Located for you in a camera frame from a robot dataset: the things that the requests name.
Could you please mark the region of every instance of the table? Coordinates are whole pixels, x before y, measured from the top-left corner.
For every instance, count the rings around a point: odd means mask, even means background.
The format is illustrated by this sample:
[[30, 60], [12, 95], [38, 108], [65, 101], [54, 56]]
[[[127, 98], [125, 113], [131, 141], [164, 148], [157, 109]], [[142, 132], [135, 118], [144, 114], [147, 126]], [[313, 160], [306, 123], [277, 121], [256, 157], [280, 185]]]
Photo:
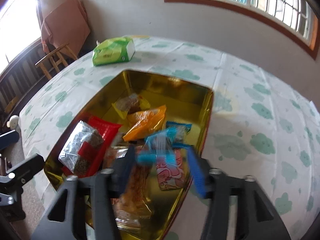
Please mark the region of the table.
[[[320, 211], [320, 115], [306, 98], [256, 65], [198, 44], [133, 36], [128, 63], [94, 67], [92, 52], [50, 80], [19, 117], [25, 157], [47, 158], [79, 110], [124, 69], [172, 75], [215, 91], [203, 157], [230, 176], [254, 175], [293, 240]], [[33, 183], [45, 207], [55, 194], [44, 172]], [[191, 186], [166, 240], [199, 239], [208, 201]], [[236, 197], [230, 198], [231, 215]], [[235, 222], [231, 219], [231, 228]], [[89, 237], [94, 233], [87, 228]]]

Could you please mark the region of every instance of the small white figurine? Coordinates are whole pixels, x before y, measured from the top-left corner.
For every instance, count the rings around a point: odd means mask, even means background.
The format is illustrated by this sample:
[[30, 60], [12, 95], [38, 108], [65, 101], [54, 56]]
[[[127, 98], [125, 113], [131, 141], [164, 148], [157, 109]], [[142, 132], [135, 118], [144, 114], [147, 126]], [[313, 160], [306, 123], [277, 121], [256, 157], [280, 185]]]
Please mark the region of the small white figurine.
[[10, 117], [9, 121], [7, 122], [7, 127], [11, 130], [15, 130], [18, 126], [19, 116], [13, 115]]

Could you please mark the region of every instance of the gold tin box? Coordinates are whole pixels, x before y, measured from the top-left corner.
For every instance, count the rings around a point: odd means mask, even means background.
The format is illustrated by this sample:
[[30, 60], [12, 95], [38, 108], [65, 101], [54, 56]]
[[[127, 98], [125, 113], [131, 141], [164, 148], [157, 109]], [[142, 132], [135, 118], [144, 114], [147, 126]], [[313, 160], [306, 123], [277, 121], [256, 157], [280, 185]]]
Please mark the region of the gold tin box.
[[[190, 83], [175, 77], [148, 72], [124, 70], [103, 87], [76, 115], [50, 152], [44, 172], [57, 190], [62, 178], [62, 164], [58, 155], [79, 120], [86, 121], [94, 115], [108, 122], [120, 123], [120, 132], [127, 132], [129, 124], [122, 120], [111, 103], [132, 93], [142, 95], [151, 108], [167, 106], [166, 119], [180, 123], [191, 123], [192, 128], [186, 137], [186, 144], [194, 145], [201, 155], [209, 126], [213, 104], [213, 91], [210, 88]], [[155, 167], [152, 168], [145, 187], [146, 195], [152, 203], [154, 213], [150, 219], [141, 222], [141, 231], [127, 233], [121, 231], [123, 240], [163, 239], [179, 211], [191, 184], [186, 156], [182, 156], [186, 183], [182, 189], [160, 190]], [[91, 209], [88, 206], [86, 221], [92, 226]]]

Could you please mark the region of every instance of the blue snack packet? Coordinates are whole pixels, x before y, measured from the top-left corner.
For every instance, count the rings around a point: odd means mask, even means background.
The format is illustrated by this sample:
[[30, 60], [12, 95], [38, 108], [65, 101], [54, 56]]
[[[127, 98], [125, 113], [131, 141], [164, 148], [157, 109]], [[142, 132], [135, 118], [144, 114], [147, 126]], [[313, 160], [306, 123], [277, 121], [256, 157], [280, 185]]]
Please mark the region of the blue snack packet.
[[192, 124], [167, 121], [165, 126], [166, 128], [175, 127], [177, 129], [173, 143], [184, 143], [186, 135], [190, 133]]

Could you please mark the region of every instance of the green tissue box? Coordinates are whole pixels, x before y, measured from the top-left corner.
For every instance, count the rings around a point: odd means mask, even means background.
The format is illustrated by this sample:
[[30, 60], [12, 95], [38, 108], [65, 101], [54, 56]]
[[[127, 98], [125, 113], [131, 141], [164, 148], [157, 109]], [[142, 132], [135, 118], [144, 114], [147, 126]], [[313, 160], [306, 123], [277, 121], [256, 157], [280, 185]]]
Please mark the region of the green tissue box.
[[133, 39], [118, 37], [105, 40], [93, 50], [92, 62], [95, 66], [128, 62], [135, 52]]

